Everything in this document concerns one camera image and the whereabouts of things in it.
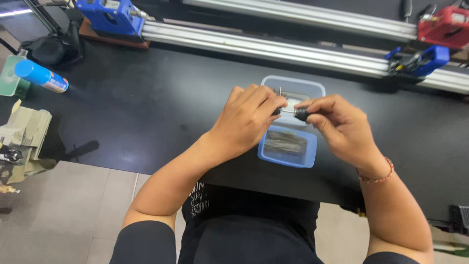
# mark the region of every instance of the red bracelet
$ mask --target red bracelet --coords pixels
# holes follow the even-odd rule
[[[370,182],[378,183],[378,182],[383,182],[383,181],[389,179],[389,177],[391,177],[391,175],[392,175],[393,172],[394,172],[394,164],[393,164],[393,163],[391,162],[391,160],[388,159],[387,157],[384,157],[384,158],[385,158],[386,161],[389,163],[389,167],[391,167],[391,171],[389,172],[389,175],[388,175],[387,177],[381,178],[381,179],[376,179],[376,180],[374,180],[374,179],[369,179],[369,178],[367,178],[367,177],[361,176],[361,175],[360,175],[360,171],[359,171],[358,169],[356,169],[356,172],[358,173],[358,179],[359,179],[360,181],[366,181],[366,183],[370,183]]]

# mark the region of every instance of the black t-shirt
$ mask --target black t-shirt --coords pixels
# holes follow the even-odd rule
[[[180,264],[321,264],[314,230],[319,203],[198,183],[182,208]],[[173,230],[142,221],[121,230],[111,264],[175,264]],[[418,264],[392,252],[364,264]]]

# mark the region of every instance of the black cable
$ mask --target black cable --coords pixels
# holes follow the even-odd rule
[[[13,55],[18,55],[18,51],[15,50],[10,44],[8,44],[6,41],[4,41],[2,38],[0,38],[0,43],[5,46]]]

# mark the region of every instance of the person's left hand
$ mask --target person's left hand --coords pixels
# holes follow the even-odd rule
[[[259,143],[272,121],[280,117],[271,116],[280,106],[287,106],[287,100],[267,86],[235,87],[217,122],[203,135],[205,142],[219,153],[221,162],[235,158]]]

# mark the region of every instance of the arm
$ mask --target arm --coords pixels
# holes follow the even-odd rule
[[[266,86],[251,85],[246,90],[235,87],[212,129],[145,182],[122,228],[154,220],[174,230],[176,212],[200,177],[255,146],[272,121],[280,117],[271,114],[285,103],[284,97]]]
[[[367,116],[339,95],[304,101],[307,122],[324,136],[331,151],[355,166],[362,176],[381,179],[390,165],[373,140]],[[390,251],[408,256],[421,264],[433,263],[430,227],[410,191],[394,172],[379,183],[361,182],[370,244],[367,256]]]

